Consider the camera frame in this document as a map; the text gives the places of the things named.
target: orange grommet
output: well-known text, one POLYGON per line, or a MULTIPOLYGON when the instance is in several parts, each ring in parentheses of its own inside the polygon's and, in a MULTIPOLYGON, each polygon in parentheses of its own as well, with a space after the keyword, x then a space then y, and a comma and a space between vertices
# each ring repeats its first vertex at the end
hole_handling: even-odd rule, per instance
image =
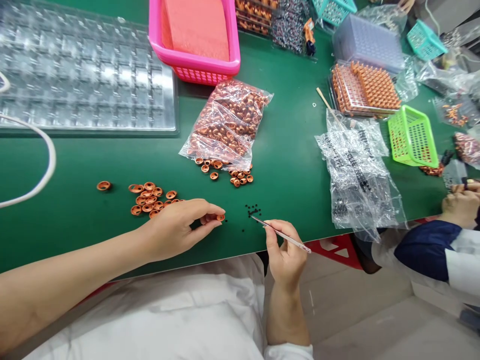
POLYGON ((97 185, 96 188, 100 191, 105 191, 108 190, 112 187, 112 184, 110 181, 100 181, 97 185))
POLYGON ((145 200, 148 199, 147 197, 137 197, 135 200, 135 204, 137 205, 145 205, 145 200))
POLYGON ((166 198, 167 199, 174 199, 177 196, 177 192, 175 190, 169 191, 166 193, 166 198))
POLYGON ((162 194, 164 193, 164 191, 162 190, 161 187, 156 187, 151 192, 152 192, 153 196, 156 196, 156 197, 161 197, 162 194))
POLYGON ((152 194, 151 191, 142 191, 142 193, 140 194, 140 196, 141 196, 142 198, 149 198, 149 197, 151 197, 152 195, 153 195, 153 194, 152 194))
POLYGON ((145 190, 152 191, 153 189, 155 189, 155 184, 153 182, 146 182, 143 187, 145 188, 145 190))
POLYGON ((128 190, 130 190, 132 193, 141 193, 144 190, 144 186, 138 185, 138 184, 132 184, 128 187, 128 190))
POLYGON ((142 213, 142 208, 138 205, 135 205, 130 209, 130 213, 132 215, 138 216, 142 213))
POLYGON ((153 219, 155 216, 157 216, 159 214, 159 212, 160 211, 158 211, 158 210, 152 210, 152 211, 150 211, 148 216, 150 217, 150 219, 153 219))
POLYGON ((157 201, 156 196, 150 196, 145 199, 145 204, 153 204, 157 201))
POLYGON ((157 201, 156 203, 153 204, 153 208, 157 211, 160 211, 164 208, 164 203, 161 201, 157 201))
POLYGON ((151 204, 145 204, 141 207, 141 209, 145 212, 145 213, 149 213, 151 212, 153 209, 154 209, 154 206, 151 205, 151 204))

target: green workbench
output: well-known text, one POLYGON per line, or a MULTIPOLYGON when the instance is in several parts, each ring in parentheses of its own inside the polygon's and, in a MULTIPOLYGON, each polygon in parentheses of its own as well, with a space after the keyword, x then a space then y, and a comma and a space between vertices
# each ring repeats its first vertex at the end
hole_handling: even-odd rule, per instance
MULTIPOLYGON (((57 0, 57 2, 146 24, 148 0, 57 0)), ((330 38, 317 32, 318 62, 273 48, 240 33, 241 70, 236 77, 275 96, 266 108, 253 147, 254 182, 240 188, 226 172, 213 182, 191 160, 178 155, 213 88, 178 83, 180 134, 175 138, 55 137, 57 167, 36 197, 0 209, 0 273, 21 265, 96 244, 143 224, 148 216, 130 214, 130 184, 147 181, 179 198, 205 198, 226 210, 226 222, 190 251, 151 263, 125 275, 139 276, 266 249, 265 231, 246 206, 258 205, 261 219, 293 223, 305 241, 338 235, 331 221, 330 175, 314 135, 326 132, 326 108, 316 92, 325 87, 334 62, 330 38), (113 190, 100 192, 107 180, 113 190)), ((439 153, 452 149, 454 128, 437 121, 422 87, 410 106, 430 119, 439 153)), ((30 190, 47 166, 46 146, 35 137, 0 137, 0 201, 30 190)), ((384 158, 403 197, 408 219, 440 212, 446 194, 441 178, 384 158)))

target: blue sleeve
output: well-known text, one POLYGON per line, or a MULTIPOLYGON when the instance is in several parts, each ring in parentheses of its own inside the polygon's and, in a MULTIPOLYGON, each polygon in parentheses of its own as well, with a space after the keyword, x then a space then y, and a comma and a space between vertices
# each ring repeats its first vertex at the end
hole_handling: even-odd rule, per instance
POLYGON ((434 220, 410 230, 395 249, 395 257, 405 266, 428 276, 447 282, 449 272, 445 249, 454 250, 451 243, 462 228, 451 222, 434 220))

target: tray of orange pins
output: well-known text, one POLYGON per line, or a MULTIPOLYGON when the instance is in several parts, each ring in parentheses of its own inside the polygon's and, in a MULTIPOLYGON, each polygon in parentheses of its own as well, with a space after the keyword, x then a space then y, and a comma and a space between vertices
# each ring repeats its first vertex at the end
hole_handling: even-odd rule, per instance
POLYGON ((329 81, 335 107, 346 115, 382 119, 400 109, 394 83, 384 69, 338 61, 329 81))

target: pink basket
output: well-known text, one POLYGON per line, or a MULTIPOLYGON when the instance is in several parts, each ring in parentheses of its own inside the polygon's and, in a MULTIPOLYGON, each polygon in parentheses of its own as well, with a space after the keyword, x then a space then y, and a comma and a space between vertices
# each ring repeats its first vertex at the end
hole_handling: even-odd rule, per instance
POLYGON ((148 37, 151 47, 160 60, 171 66, 175 74, 185 82, 215 86, 224 79, 234 77, 240 71, 235 0, 221 0, 221 2, 225 13, 230 61, 165 48, 162 42, 162 0, 150 0, 148 37))

